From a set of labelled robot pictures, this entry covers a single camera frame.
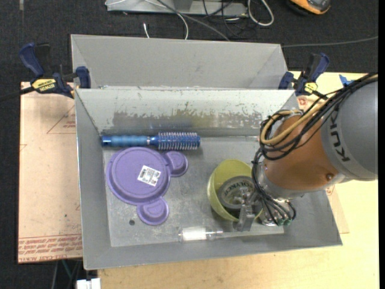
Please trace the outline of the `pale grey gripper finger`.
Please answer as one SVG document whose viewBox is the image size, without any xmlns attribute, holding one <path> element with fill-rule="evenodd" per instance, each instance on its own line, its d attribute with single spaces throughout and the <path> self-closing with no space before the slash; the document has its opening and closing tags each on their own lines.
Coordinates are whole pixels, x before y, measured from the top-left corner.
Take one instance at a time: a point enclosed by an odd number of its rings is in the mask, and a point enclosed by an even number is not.
<svg viewBox="0 0 385 289">
<path fill-rule="evenodd" d="M 252 207 L 256 201 L 256 191 L 254 188 L 241 187 L 238 196 L 240 207 Z"/>
<path fill-rule="evenodd" d="M 238 222 L 234 225 L 234 228 L 239 232 L 249 231 L 255 218 L 256 215 L 253 207 L 250 205 L 242 205 L 239 212 Z"/>
</svg>

